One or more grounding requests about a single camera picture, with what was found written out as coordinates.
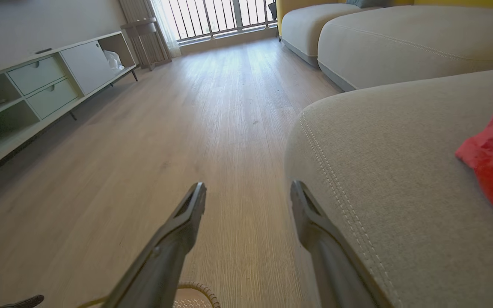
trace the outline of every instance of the balcony railing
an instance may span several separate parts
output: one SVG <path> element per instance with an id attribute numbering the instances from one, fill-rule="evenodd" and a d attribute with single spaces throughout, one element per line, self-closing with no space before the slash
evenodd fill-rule
<path id="1" fill-rule="evenodd" d="M 266 0 L 163 0 L 178 43 L 276 24 L 267 5 Z"/>

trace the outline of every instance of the curtain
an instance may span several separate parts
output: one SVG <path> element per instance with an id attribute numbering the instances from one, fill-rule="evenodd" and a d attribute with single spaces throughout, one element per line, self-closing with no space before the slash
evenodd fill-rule
<path id="1" fill-rule="evenodd" d="M 181 56 L 180 47 L 178 46 L 178 42 L 176 41 L 176 37 L 174 33 L 178 33 L 177 29 L 172 23 L 168 22 L 166 18 L 165 8 L 163 6 L 163 1 L 167 0 L 151 0 L 151 4 L 153 6 L 153 12 L 155 14 L 155 18 L 157 18 L 157 23 L 161 28 L 161 34 L 165 38 L 166 45 L 169 47 L 170 55 L 174 58 L 177 56 Z"/>

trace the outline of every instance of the sofa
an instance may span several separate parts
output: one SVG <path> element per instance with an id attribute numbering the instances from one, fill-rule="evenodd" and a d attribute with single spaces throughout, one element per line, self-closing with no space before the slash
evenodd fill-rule
<path id="1" fill-rule="evenodd" d="M 319 67 L 345 91 L 493 70 L 493 9 L 356 12 L 328 21 L 318 41 Z"/>
<path id="2" fill-rule="evenodd" d="M 493 307 L 493 206 L 454 156 L 492 114 L 493 70 L 331 96 L 294 124 L 286 182 L 307 185 L 393 306 Z"/>
<path id="3" fill-rule="evenodd" d="M 323 26 L 339 16 L 375 8 L 378 7 L 362 9 L 353 4 L 329 3 L 296 9 L 282 18 L 281 39 L 305 62 L 318 68 L 317 45 Z"/>

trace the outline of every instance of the floor plank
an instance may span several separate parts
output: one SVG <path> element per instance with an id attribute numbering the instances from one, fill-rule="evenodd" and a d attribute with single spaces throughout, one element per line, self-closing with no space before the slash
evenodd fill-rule
<path id="1" fill-rule="evenodd" d="M 337 94 L 276 39 L 127 76 L 0 168 L 0 305 L 106 295 L 188 187 L 207 208 L 182 280 L 223 307 L 318 306 L 282 156 L 296 116 Z"/>

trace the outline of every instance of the white object on shelf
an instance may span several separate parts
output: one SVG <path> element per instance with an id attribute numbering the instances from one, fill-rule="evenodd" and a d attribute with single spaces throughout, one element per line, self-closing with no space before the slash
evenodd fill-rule
<path id="1" fill-rule="evenodd" d="M 111 70 L 114 74 L 118 74 L 125 67 L 121 64 L 121 59 L 117 53 L 113 51 L 104 50 L 104 56 L 106 56 L 106 60 L 108 60 L 108 64 L 110 65 Z"/>

